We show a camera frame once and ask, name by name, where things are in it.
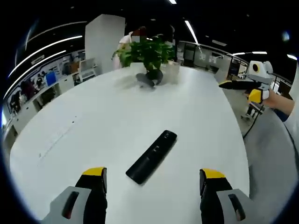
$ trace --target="black ceiling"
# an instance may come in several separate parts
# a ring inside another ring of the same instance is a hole
[[[131,1],[94,1],[81,2],[60,1],[51,2],[23,2],[7,6],[12,12],[6,17],[6,24],[2,27],[5,33],[4,50],[6,63],[2,78],[7,77],[14,67],[15,53],[18,49],[17,61],[58,40],[84,35],[87,23],[76,23],[45,32],[30,40],[32,37],[62,24],[79,21],[90,22],[98,15],[114,14],[126,18],[126,30],[149,26],[163,27],[171,24],[175,28],[177,40],[193,42],[194,39],[187,29],[184,20],[192,25],[199,43],[214,46],[227,52],[267,51],[267,55],[245,55],[244,59],[270,60],[274,72],[292,79],[296,70],[296,61],[289,59],[286,54],[299,56],[299,33],[296,24],[296,7],[282,6],[271,3],[263,7],[259,2],[228,2],[176,0],[172,5],[168,0],[131,0]],[[26,50],[24,43],[30,31]],[[284,42],[282,33],[288,32],[290,40]],[[212,43],[217,40],[226,43],[223,47]],[[84,38],[67,41],[48,48],[42,54],[51,55],[61,50],[73,51],[84,48]],[[8,83],[15,80],[19,72],[15,72],[8,79]]]

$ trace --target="black remote control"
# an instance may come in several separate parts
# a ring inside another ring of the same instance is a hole
[[[142,184],[170,150],[177,135],[165,130],[142,156],[126,171],[126,175]]]

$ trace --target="white cabinet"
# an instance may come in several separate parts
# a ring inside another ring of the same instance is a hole
[[[18,115],[15,117],[14,128],[18,134],[26,126],[26,124],[37,114],[34,101],[25,104]]]
[[[60,94],[65,93],[66,91],[73,88],[74,86],[75,85],[74,85],[74,81],[73,81],[73,76],[67,76],[67,77],[62,78],[59,81]]]

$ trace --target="person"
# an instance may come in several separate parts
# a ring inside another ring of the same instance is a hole
[[[21,91],[17,91],[15,94],[12,95],[11,99],[10,99],[10,108],[12,109],[12,111],[17,114],[20,109],[21,109],[21,105],[20,105],[20,92]]]
[[[293,100],[280,96],[273,90],[270,90],[269,97],[263,101],[263,104],[270,108],[278,109],[288,115],[284,124],[294,140],[295,147],[299,150],[299,63],[297,64],[290,96]]]
[[[26,96],[27,100],[30,100],[34,94],[35,88],[29,80],[21,82],[21,95]]]
[[[280,96],[270,89],[269,97],[263,101],[263,104],[270,108],[278,109],[286,115],[290,115],[294,109],[295,101]]]
[[[20,107],[22,107],[27,101],[27,98],[24,94],[19,94],[19,103]]]
[[[145,36],[146,37],[145,33],[146,33],[146,27],[139,27],[137,30],[129,32],[128,35],[125,35],[123,38],[121,38],[116,50],[120,50],[122,48],[127,47],[128,44],[132,42],[132,36],[133,35],[136,36],[140,40],[140,36]],[[120,58],[117,54],[115,54],[113,56],[112,60],[113,60],[114,70],[122,68]]]
[[[38,89],[41,89],[42,84],[43,84],[43,78],[41,77],[40,74],[38,74],[37,80],[36,80],[36,85],[37,85]]]
[[[44,78],[46,75],[47,74],[44,71],[42,71],[42,77]]]

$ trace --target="ceiling light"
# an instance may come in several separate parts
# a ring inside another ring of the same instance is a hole
[[[236,56],[236,55],[244,55],[244,54],[245,54],[245,52],[240,52],[240,53],[234,53],[232,55]]]
[[[3,99],[4,99],[5,96],[9,93],[9,91],[14,87],[14,85],[15,85],[15,84],[16,84],[16,83],[17,83],[17,82],[18,82],[24,75],[26,75],[27,72],[29,72],[31,69],[35,68],[35,67],[38,66],[39,64],[41,64],[41,63],[47,61],[48,59],[50,59],[50,58],[52,58],[52,57],[55,57],[56,55],[62,54],[62,53],[64,53],[64,52],[66,52],[66,50],[60,51],[60,52],[58,52],[58,53],[56,53],[56,54],[53,54],[53,55],[51,55],[51,56],[49,56],[49,57],[47,57],[47,58],[41,60],[40,62],[36,63],[36,64],[33,65],[31,68],[29,68],[26,72],[24,72],[23,74],[21,74],[21,75],[17,78],[17,80],[15,80],[15,82],[14,82],[14,83],[9,87],[9,89],[6,91],[6,93],[5,93],[4,97],[3,97]]]
[[[52,27],[52,28],[50,28],[50,29],[47,29],[47,30],[45,30],[45,31],[43,31],[43,32],[41,32],[41,33],[35,35],[34,37],[31,37],[31,38],[28,40],[28,42],[29,42],[29,41],[32,41],[34,38],[37,38],[38,36],[40,36],[40,35],[42,35],[42,34],[44,34],[44,33],[47,33],[47,32],[49,32],[49,31],[51,31],[51,30],[54,30],[54,29],[57,29],[57,28],[60,28],[60,27],[65,27],[65,26],[73,25],[73,24],[79,24],[79,23],[87,23],[87,21],[69,22],[69,23],[62,24],[62,25],[59,25],[59,26],[56,26],[56,27]]]
[[[266,51],[253,51],[253,54],[260,54],[260,55],[266,55],[267,52]]]
[[[297,60],[297,58],[294,55],[287,55],[289,58]]]
[[[168,0],[171,4],[176,4],[177,2],[175,0]]]
[[[72,40],[72,39],[76,39],[76,38],[80,38],[80,37],[82,37],[82,35],[80,35],[80,36],[73,36],[73,37],[70,37],[70,38],[66,38],[66,39],[63,39],[63,40],[60,40],[60,41],[56,41],[56,42],[54,42],[54,43],[52,43],[52,44],[49,44],[49,45],[47,45],[47,46],[45,46],[45,47],[43,47],[43,48],[40,48],[39,50],[37,50],[36,52],[33,52],[31,55],[29,55],[28,57],[26,57],[23,61],[21,61],[17,66],[15,66],[14,67],[14,69],[10,72],[10,74],[8,75],[8,77],[21,65],[21,64],[23,64],[26,60],[28,60],[30,57],[32,57],[33,55],[35,55],[35,54],[37,54],[38,52],[40,52],[40,51],[42,51],[42,50],[44,50],[44,49],[46,49],[46,48],[48,48],[48,47],[51,47],[51,46],[53,46],[53,45],[55,45],[55,44],[57,44],[57,43],[61,43],[61,42],[64,42],[64,41],[68,41],[68,40]]]
[[[193,36],[195,42],[198,44],[198,41],[197,41],[196,36],[195,36],[195,33],[194,33],[194,31],[193,31],[193,29],[192,29],[192,27],[191,27],[189,21],[185,20],[185,23],[186,23],[187,27],[189,28],[189,30],[190,30],[190,32],[191,32],[191,34],[192,34],[192,36]]]
[[[216,41],[216,40],[212,40],[212,43],[221,45],[221,46],[223,46],[223,47],[225,47],[225,46],[227,45],[226,43],[222,43],[222,42],[220,42],[220,41]]]
[[[27,50],[27,44],[28,44],[28,40],[29,40],[29,36],[31,35],[31,29],[29,30],[27,37],[26,37],[26,43],[25,43],[25,51]]]
[[[17,57],[18,57],[18,49],[15,51],[15,55],[14,55],[14,65],[17,65]]]

